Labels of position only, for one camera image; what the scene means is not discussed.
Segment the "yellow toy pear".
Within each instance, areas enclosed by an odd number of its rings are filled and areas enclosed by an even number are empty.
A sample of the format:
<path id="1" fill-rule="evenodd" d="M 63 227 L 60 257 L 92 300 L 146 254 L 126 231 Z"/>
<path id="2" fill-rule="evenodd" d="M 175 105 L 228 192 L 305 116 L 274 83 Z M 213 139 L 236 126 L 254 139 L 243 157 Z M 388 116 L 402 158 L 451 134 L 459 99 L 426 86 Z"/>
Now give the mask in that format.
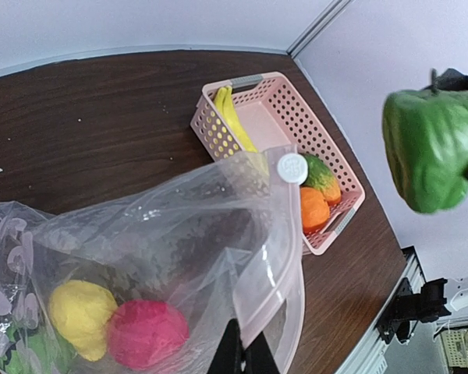
<path id="1" fill-rule="evenodd" d="M 48 302 L 55 329 L 89 362 L 105 356 L 106 324 L 117 308 L 108 289 L 83 280 L 59 285 Z"/>

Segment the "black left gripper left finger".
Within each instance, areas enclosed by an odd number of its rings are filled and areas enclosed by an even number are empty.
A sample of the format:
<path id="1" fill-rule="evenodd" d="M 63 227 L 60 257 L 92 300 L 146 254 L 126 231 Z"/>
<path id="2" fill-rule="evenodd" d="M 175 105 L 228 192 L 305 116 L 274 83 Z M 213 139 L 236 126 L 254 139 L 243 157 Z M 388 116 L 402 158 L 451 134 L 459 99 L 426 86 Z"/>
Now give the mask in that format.
<path id="1" fill-rule="evenodd" d="M 243 346 L 239 323 L 236 319 L 231 319 L 218 344 L 209 367 L 209 374 L 241 374 L 242 361 Z"/>

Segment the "clear zip top bag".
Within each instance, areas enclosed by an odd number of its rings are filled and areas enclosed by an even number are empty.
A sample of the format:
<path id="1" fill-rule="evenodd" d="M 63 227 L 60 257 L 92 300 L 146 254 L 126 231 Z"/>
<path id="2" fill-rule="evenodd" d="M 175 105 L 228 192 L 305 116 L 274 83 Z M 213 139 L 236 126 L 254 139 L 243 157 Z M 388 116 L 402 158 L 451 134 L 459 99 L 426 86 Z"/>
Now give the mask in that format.
<path id="1" fill-rule="evenodd" d="M 209 373 L 231 319 L 239 323 L 242 373 L 259 334 L 287 372 L 303 329 L 306 176 L 297 149 L 280 146 L 59 215 L 0 203 L 0 330 L 59 334 L 48 312 L 51 293 L 87 281 L 108 289 L 118 307 L 137 299 L 172 305 L 190 337 L 144 371 L 120 365 L 107 345 L 96 362 L 76 352 L 68 373 Z"/>

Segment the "green orange toy mango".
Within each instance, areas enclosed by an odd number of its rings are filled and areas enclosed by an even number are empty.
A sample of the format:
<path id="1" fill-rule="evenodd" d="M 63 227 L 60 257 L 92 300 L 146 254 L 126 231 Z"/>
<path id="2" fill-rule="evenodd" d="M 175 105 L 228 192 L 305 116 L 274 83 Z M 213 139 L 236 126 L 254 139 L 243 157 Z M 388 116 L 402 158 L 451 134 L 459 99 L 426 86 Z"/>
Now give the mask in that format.
<path id="1" fill-rule="evenodd" d="M 307 162 L 307 179 L 303 183 L 302 200 L 321 199 L 329 206 L 338 205 L 342 199 L 342 192 L 338 179 L 324 162 L 310 153 L 302 153 Z"/>

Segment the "pink perforated plastic basket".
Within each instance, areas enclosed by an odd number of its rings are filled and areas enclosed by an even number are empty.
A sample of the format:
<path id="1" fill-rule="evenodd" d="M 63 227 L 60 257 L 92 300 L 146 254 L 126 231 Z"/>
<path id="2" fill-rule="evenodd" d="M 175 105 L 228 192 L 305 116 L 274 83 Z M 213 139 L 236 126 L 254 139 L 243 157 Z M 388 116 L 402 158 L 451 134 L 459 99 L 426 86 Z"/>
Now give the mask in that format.
<path id="1" fill-rule="evenodd" d="M 339 147 L 318 116 L 280 72 L 243 76 L 209 83 L 202 88 L 190 126 L 214 161 L 232 156 L 244 145 L 218 113 L 218 89 L 230 86 L 232 101 L 254 147 L 295 145 L 319 157 L 337 178 L 341 202 L 331 208 L 330 221 L 303 239 L 303 252 L 320 256 L 340 235 L 365 200 L 365 191 Z"/>

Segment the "green toy watermelon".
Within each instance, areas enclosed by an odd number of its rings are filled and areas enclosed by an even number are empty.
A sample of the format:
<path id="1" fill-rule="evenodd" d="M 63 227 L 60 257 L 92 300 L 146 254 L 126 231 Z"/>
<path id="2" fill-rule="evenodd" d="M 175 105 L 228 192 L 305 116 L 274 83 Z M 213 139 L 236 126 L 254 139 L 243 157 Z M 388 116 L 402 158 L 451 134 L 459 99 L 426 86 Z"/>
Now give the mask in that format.
<path id="1" fill-rule="evenodd" d="M 50 336 L 13 325 L 0 330 L 1 373 L 68 373 L 76 357 L 73 346 L 58 333 Z"/>

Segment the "orange toy orange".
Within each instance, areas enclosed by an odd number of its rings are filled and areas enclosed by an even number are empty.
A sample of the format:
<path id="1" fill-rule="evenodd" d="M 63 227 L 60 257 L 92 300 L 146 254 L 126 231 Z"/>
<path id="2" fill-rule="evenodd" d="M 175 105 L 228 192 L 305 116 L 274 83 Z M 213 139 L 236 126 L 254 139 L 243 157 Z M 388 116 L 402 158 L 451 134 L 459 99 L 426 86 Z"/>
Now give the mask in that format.
<path id="1" fill-rule="evenodd" d="M 331 215 L 330 207 L 319 190 L 301 187 L 300 205 L 304 234 L 311 234 L 327 224 Z"/>

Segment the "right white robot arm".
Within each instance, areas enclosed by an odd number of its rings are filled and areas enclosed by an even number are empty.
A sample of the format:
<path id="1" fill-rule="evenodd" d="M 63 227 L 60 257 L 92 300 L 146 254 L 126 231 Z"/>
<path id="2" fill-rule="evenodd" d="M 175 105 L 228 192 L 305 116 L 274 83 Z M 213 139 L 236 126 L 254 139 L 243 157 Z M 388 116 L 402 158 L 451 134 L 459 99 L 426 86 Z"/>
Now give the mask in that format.
<path id="1" fill-rule="evenodd" d="M 468 75 L 450 68 L 438 78 L 432 79 L 431 85 L 433 88 L 437 87 L 443 90 L 468 90 Z M 463 175 L 468 180 L 468 167 Z M 468 307 L 468 277 L 448 280 L 444 291 L 445 298 L 447 299 L 447 310 L 456 312 Z"/>

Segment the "red toy apple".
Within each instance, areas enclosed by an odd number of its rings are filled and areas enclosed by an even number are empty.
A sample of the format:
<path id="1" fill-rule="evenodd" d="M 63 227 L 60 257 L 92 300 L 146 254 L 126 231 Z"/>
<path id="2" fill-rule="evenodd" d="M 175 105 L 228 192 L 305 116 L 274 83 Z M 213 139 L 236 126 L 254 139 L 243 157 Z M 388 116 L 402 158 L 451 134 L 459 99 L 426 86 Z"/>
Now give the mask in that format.
<path id="1" fill-rule="evenodd" d="M 136 371 L 147 370 L 176 353 L 189 337 L 185 317 L 166 302 L 128 301 L 108 321 L 109 354 Z"/>

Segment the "yellow toy banana bunch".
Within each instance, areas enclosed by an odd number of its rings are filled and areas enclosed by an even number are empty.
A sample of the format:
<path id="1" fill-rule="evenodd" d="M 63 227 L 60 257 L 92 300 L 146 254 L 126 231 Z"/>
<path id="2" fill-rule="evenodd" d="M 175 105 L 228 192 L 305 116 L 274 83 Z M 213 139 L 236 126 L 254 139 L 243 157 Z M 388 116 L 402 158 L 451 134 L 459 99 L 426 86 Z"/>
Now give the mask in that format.
<path id="1" fill-rule="evenodd" d="M 251 138 L 248 136 L 246 130 L 241 125 L 239 116 L 237 115 L 232 99 L 231 86 L 223 86 L 218 89 L 214 98 L 214 105 L 217 108 L 218 113 L 223 117 L 225 123 L 232 130 L 232 133 L 238 139 L 238 142 L 243 147 L 243 149 L 256 153 L 257 148 L 254 146 Z"/>

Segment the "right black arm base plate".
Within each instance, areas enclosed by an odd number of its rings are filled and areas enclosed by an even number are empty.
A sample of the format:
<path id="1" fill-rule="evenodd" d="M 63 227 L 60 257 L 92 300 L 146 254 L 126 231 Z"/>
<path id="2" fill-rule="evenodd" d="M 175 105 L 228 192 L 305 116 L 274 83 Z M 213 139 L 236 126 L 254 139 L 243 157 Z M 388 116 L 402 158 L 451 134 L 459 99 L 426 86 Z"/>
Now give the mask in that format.
<path id="1" fill-rule="evenodd" d="M 414 293 L 410 281 L 404 277 L 393 299 L 381 314 L 376 328 L 380 338 L 390 344 L 396 337 L 401 343 L 410 339 L 410 323 L 433 323 L 440 317 L 449 316 L 444 295 L 447 279 L 439 278 L 424 284 L 419 293 Z"/>

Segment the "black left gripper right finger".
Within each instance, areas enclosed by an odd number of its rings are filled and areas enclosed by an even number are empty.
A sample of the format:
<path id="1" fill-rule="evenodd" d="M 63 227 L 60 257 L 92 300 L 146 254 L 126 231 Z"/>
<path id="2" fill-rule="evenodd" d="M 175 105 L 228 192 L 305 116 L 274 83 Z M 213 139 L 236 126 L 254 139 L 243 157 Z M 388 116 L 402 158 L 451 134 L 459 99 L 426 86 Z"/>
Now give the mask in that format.
<path id="1" fill-rule="evenodd" d="M 245 350 L 246 374 L 279 374 L 265 335 L 259 334 Z"/>

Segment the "green toy bell pepper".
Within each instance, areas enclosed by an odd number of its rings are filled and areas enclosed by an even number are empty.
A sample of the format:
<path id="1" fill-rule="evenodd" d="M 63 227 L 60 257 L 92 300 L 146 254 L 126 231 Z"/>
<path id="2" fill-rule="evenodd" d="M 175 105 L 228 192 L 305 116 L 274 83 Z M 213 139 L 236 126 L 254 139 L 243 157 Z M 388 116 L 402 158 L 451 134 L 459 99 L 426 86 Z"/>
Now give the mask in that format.
<path id="1" fill-rule="evenodd" d="M 382 135 L 396 190 L 411 210 L 450 210 L 466 198 L 468 90 L 390 93 Z"/>

